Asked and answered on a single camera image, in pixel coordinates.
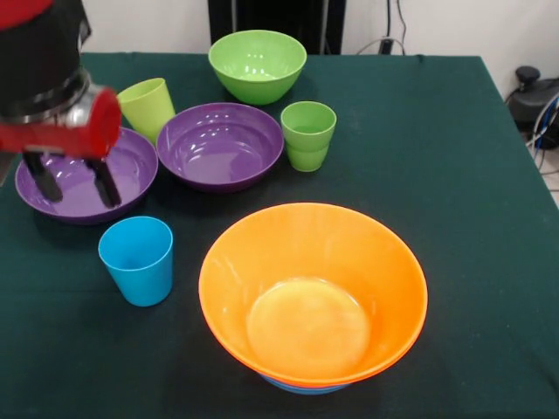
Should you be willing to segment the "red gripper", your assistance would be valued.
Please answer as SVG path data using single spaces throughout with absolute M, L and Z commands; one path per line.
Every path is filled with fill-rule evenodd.
M 40 122 L 1 124 L 1 149 L 23 153 L 23 160 L 42 196 L 59 203 L 63 194 L 41 160 L 48 152 L 78 158 L 104 158 L 116 144 L 121 110 L 114 90 L 89 86 L 69 109 Z M 121 196 L 104 160 L 85 159 L 94 184 L 107 208 L 121 204 Z

